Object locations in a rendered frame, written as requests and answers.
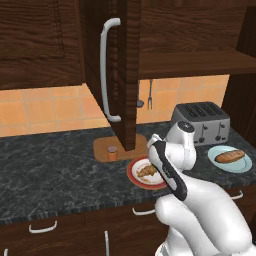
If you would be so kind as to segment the orange jar with grey lid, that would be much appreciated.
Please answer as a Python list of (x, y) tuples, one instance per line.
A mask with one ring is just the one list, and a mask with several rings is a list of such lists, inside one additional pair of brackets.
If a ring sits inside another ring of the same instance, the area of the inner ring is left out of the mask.
[(107, 148), (107, 158), (109, 161), (115, 161), (117, 159), (118, 150), (116, 146), (109, 146)]

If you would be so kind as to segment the brown wooden cutting board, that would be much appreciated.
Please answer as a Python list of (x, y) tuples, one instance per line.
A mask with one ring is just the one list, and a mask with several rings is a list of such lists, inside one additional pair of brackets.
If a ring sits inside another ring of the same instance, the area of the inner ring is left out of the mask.
[(136, 135), (135, 149), (131, 151), (125, 151), (116, 136), (102, 137), (93, 141), (94, 157), (98, 162), (114, 162), (107, 158), (107, 148), (109, 146), (117, 147), (118, 155), (115, 161), (130, 160), (148, 154), (147, 139), (141, 134)]

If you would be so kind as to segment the golden brown croissant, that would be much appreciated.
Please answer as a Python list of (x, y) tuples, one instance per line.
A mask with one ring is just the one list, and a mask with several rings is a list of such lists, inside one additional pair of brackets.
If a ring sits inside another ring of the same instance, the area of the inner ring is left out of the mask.
[(138, 177), (153, 176), (157, 170), (152, 165), (147, 165), (138, 172)]

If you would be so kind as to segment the open dark wood cabinet door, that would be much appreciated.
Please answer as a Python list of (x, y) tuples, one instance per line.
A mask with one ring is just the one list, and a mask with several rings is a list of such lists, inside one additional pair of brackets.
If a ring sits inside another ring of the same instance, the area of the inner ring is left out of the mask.
[(127, 151), (135, 148), (136, 107), (139, 71), (139, 37), (141, 0), (81, 0), (85, 83), (107, 119), (103, 109), (100, 85), (100, 35), (104, 23), (119, 18), (107, 37), (106, 83), (111, 115), (107, 119), (121, 145)]

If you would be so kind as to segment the dark wood cabinet shelf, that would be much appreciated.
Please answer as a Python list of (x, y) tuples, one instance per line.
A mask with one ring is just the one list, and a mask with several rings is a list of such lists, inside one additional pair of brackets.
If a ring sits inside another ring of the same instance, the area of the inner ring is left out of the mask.
[(171, 78), (256, 72), (238, 45), (256, 0), (141, 0), (139, 77)]

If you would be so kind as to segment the dark wood cabinet side panel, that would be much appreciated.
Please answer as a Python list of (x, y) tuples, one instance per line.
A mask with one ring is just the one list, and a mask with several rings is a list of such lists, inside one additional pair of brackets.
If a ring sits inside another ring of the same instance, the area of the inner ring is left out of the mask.
[[(256, 6), (246, 9), (237, 50), (256, 61)], [(256, 71), (231, 75), (222, 102), (231, 127), (256, 147)]]

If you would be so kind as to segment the closed dark wood cabinet door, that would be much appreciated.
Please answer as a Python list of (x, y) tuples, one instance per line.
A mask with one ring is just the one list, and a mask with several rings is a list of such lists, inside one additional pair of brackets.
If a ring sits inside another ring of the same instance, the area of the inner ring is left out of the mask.
[(78, 0), (0, 0), (0, 90), (82, 78)]

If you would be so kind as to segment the hanging metal ladle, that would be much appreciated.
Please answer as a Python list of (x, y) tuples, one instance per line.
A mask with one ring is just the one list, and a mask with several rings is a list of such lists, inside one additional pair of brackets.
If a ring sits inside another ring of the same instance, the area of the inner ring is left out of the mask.
[(139, 90), (140, 90), (140, 80), (138, 80), (137, 108), (142, 108), (144, 106), (144, 101), (139, 99)]

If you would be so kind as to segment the hanging metal fork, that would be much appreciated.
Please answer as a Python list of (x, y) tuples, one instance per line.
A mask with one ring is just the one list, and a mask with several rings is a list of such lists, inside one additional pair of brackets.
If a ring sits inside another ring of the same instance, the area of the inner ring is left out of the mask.
[(152, 109), (152, 85), (153, 85), (153, 79), (149, 80), (149, 95), (147, 100), (147, 107), (148, 109)]

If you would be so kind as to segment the red-rimmed white plate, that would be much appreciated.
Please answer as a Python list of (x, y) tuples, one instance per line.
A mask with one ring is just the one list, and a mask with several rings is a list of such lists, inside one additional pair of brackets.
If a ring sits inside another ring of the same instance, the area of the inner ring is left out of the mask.
[(136, 186), (146, 190), (159, 190), (165, 188), (166, 183), (158, 172), (156, 172), (153, 176), (138, 176), (139, 172), (146, 166), (150, 166), (150, 161), (147, 156), (141, 156), (133, 159), (128, 164), (126, 170), (129, 180)]

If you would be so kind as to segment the silver four-slot toaster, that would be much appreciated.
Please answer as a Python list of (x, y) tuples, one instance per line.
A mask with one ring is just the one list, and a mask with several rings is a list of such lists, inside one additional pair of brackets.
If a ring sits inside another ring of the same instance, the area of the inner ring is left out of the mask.
[(171, 122), (186, 121), (195, 128), (196, 146), (225, 143), (229, 137), (230, 117), (214, 102), (177, 104)]

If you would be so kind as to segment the dark wood drawer front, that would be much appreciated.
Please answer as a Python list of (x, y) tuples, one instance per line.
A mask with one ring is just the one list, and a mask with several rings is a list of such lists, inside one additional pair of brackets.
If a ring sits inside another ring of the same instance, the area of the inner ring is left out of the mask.
[[(42, 229), (54, 225), (58, 221), (55, 230), (42, 234), (31, 234), (28, 227), (31, 224), (33, 229)], [(0, 226), (0, 243), (11, 243), (22, 239), (45, 238), (60, 236), (66, 233), (79, 231), (82, 229), (81, 215), (71, 214), (65, 216), (45, 218), (41, 220), (32, 220), (27, 222), (18, 222), (6, 226)]]
[(109, 227), (117, 224), (137, 226), (142, 221), (156, 221), (156, 217), (154, 214), (137, 216), (133, 213), (133, 211), (151, 211), (154, 209), (154, 206), (155, 202), (149, 201), (97, 209), (94, 211), (83, 212), (81, 214), (81, 221), (83, 226), (86, 228), (99, 228), (100, 230), (107, 230)]

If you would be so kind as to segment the brown baguette roll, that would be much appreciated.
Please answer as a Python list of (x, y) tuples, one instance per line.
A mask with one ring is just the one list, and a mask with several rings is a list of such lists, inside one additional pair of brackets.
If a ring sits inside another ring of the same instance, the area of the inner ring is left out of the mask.
[(240, 160), (245, 156), (242, 150), (232, 150), (221, 153), (215, 157), (215, 161), (221, 164), (232, 163)]

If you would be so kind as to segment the light blue plate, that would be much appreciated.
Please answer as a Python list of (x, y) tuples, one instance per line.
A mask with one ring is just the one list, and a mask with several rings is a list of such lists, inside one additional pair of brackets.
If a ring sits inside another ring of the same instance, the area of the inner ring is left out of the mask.
[(228, 151), (235, 150), (235, 147), (232, 146), (214, 146), (208, 150), (208, 158), (213, 165), (218, 168), (231, 172), (231, 173), (245, 173), (252, 168), (252, 160), (248, 155), (245, 155), (243, 158), (239, 159), (236, 162), (231, 163), (218, 163), (215, 161), (217, 155), (221, 153), (226, 153)]

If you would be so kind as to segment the dark wood cupboard door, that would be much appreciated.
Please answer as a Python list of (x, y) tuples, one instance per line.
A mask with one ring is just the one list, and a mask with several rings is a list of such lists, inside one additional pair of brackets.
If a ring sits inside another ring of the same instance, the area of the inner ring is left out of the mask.
[[(94, 231), (87, 239), (86, 256), (106, 256), (104, 231)], [(114, 225), (107, 231), (110, 256), (155, 256), (167, 235), (167, 229), (157, 224)]]

